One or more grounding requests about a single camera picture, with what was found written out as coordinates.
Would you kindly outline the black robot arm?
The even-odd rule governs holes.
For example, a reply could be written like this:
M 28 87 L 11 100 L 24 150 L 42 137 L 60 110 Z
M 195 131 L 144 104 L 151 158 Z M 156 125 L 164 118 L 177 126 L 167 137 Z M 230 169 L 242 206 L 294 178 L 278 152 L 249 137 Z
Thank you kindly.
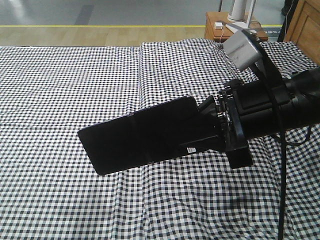
M 232 169 L 253 164 L 248 141 L 320 121 L 320 70 L 313 68 L 271 84 L 262 72 L 242 83 L 233 79 L 217 98 L 209 96 L 186 121 L 178 143 L 186 152 L 225 153 Z

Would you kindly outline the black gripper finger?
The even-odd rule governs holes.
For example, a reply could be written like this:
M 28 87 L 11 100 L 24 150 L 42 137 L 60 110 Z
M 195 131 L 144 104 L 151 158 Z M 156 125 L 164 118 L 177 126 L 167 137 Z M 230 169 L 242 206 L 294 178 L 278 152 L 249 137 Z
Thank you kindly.
M 188 148 L 195 149 L 195 152 L 214 150 L 224 152 L 226 143 L 219 134 L 184 134 L 178 140 L 178 152 L 189 153 Z
M 198 116 L 200 118 L 210 117 L 210 118 L 217 118 L 217 105 L 214 97 L 212 95 L 208 96 L 200 105 L 197 106 L 198 108 Z

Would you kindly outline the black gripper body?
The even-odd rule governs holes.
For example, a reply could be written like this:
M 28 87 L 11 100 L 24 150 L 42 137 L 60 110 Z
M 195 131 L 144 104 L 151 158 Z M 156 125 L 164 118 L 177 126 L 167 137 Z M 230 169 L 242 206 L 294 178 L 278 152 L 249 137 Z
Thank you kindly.
M 225 153 L 232 169 L 252 166 L 249 140 L 292 127 L 288 117 L 292 115 L 293 105 L 284 84 L 267 88 L 261 80 L 242 84 L 234 79 L 225 83 L 218 105 L 226 114 L 221 125 Z

